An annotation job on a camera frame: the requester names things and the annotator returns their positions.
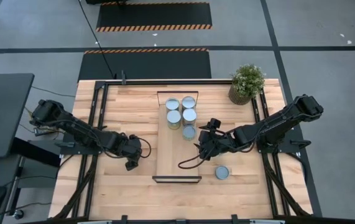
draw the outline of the green plant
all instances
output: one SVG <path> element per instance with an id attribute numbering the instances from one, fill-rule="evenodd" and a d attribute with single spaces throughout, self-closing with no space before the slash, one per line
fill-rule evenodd
<path id="1" fill-rule="evenodd" d="M 232 74 L 233 88 L 241 96 L 256 96 L 264 86 L 264 75 L 254 64 L 240 66 Z"/>

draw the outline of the open can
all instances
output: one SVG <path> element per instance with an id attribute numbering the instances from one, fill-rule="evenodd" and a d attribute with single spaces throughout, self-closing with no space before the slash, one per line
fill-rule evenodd
<path id="1" fill-rule="evenodd" d="M 181 119 L 182 116 L 180 115 L 180 112 L 177 110 L 171 110 L 167 113 L 167 126 L 172 129 L 176 130 L 180 127 L 181 125 Z"/>
<path id="2" fill-rule="evenodd" d="M 194 126 L 196 120 L 196 111 L 194 109 L 185 109 L 183 111 L 183 125 Z"/>
<path id="3" fill-rule="evenodd" d="M 180 106 L 180 103 L 176 98 L 169 98 L 166 100 L 165 106 L 166 112 L 169 112 L 171 110 L 178 110 L 178 106 Z"/>
<path id="4" fill-rule="evenodd" d="M 195 109 L 195 99 L 192 96 L 186 96 L 182 100 L 182 111 L 185 109 Z"/>

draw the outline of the can lid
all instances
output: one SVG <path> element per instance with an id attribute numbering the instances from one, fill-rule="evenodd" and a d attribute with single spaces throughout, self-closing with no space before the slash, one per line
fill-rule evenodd
<path id="1" fill-rule="evenodd" d="M 225 166 L 219 166 L 216 168 L 216 177 L 219 180 L 227 179 L 229 176 L 228 168 Z"/>
<path id="2" fill-rule="evenodd" d="M 167 120 L 171 123 L 177 123 L 181 120 L 180 112 L 172 110 L 167 113 Z"/>
<path id="3" fill-rule="evenodd" d="M 186 96 L 182 100 L 182 105 L 185 108 L 193 108 L 195 106 L 195 100 L 192 96 Z"/>
<path id="4" fill-rule="evenodd" d="M 166 108 L 170 109 L 170 110 L 177 110 L 178 106 L 179 106 L 179 102 L 178 99 L 176 98 L 169 98 L 166 100 L 165 103 Z"/>
<path id="5" fill-rule="evenodd" d="M 196 119 L 196 112 L 194 109 L 185 109 L 183 112 L 183 118 L 186 121 L 194 121 Z"/>
<path id="6" fill-rule="evenodd" d="M 183 129 L 183 136 L 187 139 L 193 139 L 195 137 L 195 128 L 192 125 L 187 125 Z"/>

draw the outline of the wooden table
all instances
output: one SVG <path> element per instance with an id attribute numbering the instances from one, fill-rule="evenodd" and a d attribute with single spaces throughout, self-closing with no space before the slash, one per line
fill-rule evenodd
<path id="1" fill-rule="evenodd" d="M 80 81 L 72 113 L 88 121 L 95 80 Z M 157 170 L 158 113 L 157 91 L 199 91 L 197 123 L 205 125 L 211 118 L 220 119 L 221 130 L 254 123 L 252 105 L 234 105 L 228 98 L 229 85 L 126 85 L 108 90 L 104 125 L 108 130 L 136 134 L 152 146 L 149 158 L 141 159 L 138 168 L 126 171 L 125 159 L 112 159 L 104 154 L 98 159 L 90 220 L 230 219 L 272 218 L 263 163 L 257 150 L 247 154 L 226 153 L 206 161 L 199 167 L 199 184 L 157 184 L 152 180 Z M 269 113 L 285 105 L 278 79 L 265 81 L 265 97 Z M 101 102 L 99 94 L 94 124 L 98 123 Z M 261 110 L 260 99 L 257 100 Z M 143 155 L 148 153 L 143 144 Z M 279 155 L 287 190 L 304 210 L 311 213 L 310 200 L 298 161 Z M 49 216 L 57 214 L 76 188 L 81 156 L 69 160 L 58 173 Z M 217 166 L 230 170 L 230 177 L 218 180 Z M 279 213 L 282 204 L 277 188 Z M 85 192 L 81 198 L 83 214 Z"/>

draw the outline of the black floor mat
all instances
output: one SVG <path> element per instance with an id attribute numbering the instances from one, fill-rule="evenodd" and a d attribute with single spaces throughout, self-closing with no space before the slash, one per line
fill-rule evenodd
<path id="1" fill-rule="evenodd" d="M 118 49 L 104 50 L 113 73 L 121 79 L 211 78 L 207 49 Z M 83 55 L 79 80 L 113 79 L 100 50 Z"/>
<path id="2" fill-rule="evenodd" d="M 207 2 L 127 3 L 115 2 L 100 8 L 97 32 L 210 29 Z"/>

